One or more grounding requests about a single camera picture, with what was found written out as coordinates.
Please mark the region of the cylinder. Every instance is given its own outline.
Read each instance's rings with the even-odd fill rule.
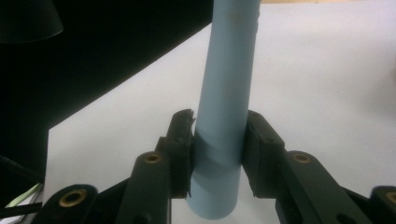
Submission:
[[[259,9],[260,0],[214,1],[187,199],[207,219],[228,216],[238,198]]]

